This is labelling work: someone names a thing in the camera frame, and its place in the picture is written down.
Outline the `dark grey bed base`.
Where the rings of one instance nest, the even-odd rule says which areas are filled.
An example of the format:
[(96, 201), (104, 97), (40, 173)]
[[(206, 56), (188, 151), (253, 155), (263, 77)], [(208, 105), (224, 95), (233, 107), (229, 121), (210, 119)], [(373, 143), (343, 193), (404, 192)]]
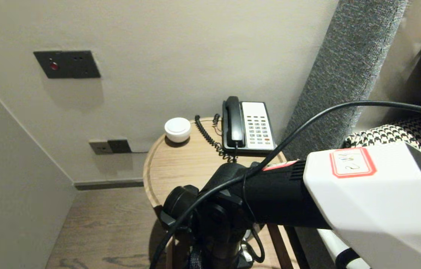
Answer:
[(335, 269), (317, 229), (295, 228), (310, 269)]

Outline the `round wooden nightstand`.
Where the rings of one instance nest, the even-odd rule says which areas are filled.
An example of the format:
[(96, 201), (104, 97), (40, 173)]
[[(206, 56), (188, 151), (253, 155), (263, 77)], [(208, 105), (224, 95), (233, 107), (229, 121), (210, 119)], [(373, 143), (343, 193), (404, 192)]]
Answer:
[(203, 188), (227, 160), (218, 155), (198, 130), (193, 120), (190, 138), (174, 144), (162, 135), (147, 154), (143, 168), (146, 195), (154, 211), (159, 211), (169, 193), (177, 186)]

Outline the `white bed sheet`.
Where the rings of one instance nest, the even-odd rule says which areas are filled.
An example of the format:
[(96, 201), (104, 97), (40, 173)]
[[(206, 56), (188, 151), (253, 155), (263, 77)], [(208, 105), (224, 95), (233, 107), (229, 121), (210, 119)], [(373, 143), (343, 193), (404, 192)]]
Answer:
[[(346, 245), (332, 230), (328, 229), (317, 229), (317, 232), (323, 243), (330, 254), (333, 262), (336, 261), (337, 256), (349, 249), (349, 246)], [(347, 264), (347, 269), (371, 269), (370, 266), (361, 258), (354, 259), (353, 261)]]

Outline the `black and white desk telephone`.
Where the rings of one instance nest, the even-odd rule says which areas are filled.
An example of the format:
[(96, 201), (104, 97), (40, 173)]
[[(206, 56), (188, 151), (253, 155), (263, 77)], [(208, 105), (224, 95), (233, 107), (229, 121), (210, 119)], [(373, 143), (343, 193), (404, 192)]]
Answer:
[(226, 100), (222, 104), (221, 131), (224, 152), (233, 155), (264, 156), (276, 148), (272, 127), (264, 102), (242, 102), (242, 122), (244, 126), (245, 146), (232, 148), (227, 145), (227, 110)]

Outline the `brown skirting board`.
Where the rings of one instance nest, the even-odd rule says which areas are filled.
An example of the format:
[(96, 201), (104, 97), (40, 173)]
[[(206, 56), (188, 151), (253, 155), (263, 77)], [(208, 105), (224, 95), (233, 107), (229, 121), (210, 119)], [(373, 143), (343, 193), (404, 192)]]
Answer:
[(103, 189), (144, 187), (144, 182), (142, 179), (118, 180), (113, 182), (77, 182), (74, 183), (73, 186), (78, 191), (91, 191)]

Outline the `white round puck device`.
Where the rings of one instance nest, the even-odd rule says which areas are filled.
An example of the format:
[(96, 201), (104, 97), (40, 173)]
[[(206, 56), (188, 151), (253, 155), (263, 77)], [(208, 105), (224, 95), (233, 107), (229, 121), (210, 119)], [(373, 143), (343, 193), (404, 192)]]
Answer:
[(173, 143), (183, 143), (190, 138), (191, 123), (182, 117), (171, 118), (164, 125), (166, 137)]

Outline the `black telephone handset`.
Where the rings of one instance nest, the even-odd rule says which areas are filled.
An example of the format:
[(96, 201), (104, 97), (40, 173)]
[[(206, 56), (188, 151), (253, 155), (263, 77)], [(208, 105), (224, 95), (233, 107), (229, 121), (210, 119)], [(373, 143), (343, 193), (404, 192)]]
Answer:
[(230, 96), (226, 100), (227, 110), (227, 145), (232, 148), (245, 146), (244, 126), (242, 122), (242, 109), (239, 98)]

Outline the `grey upholstered headboard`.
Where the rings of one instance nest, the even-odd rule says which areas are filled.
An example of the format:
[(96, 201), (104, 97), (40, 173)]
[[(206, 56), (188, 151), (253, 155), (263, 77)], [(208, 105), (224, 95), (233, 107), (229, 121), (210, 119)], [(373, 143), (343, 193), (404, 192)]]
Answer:
[[(284, 137), (337, 104), (368, 99), (409, 0), (339, 0)], [(310, 124), (284, 148), (287, 160), (342, 147), (361, 114), (343, 108)]]

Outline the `houndstooth black and white pillow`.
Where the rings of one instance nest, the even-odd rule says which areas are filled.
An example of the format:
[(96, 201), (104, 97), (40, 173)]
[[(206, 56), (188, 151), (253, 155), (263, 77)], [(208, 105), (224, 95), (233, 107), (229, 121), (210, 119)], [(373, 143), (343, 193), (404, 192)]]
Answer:
[(349, 135), (343, 148), (405, 142), (421, 152), (421, 116), (395, 121)]

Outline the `beige upholstered headboard panel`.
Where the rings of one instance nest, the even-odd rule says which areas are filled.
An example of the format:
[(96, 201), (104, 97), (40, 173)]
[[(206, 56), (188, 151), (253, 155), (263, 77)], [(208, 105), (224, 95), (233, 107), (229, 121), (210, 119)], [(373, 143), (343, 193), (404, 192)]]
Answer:
[(410, 0), (369, 99), (421, 105), (421, 0)]

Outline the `grey wall socket plate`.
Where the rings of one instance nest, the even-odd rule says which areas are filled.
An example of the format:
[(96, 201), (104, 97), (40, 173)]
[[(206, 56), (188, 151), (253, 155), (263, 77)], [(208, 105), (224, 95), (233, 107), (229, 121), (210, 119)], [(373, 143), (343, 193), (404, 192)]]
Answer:
[(113, 154), (113, 150), (106, 140), (89, 140), (89, 145), (96, 155)]

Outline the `dark wall switch panel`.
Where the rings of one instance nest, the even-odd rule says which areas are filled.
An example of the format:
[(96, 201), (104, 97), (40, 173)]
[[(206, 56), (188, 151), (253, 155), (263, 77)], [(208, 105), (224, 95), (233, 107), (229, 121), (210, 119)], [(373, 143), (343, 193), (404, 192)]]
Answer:
[(49, 79), (101, 78), (90, 50), (34, 51), (33, 54)]

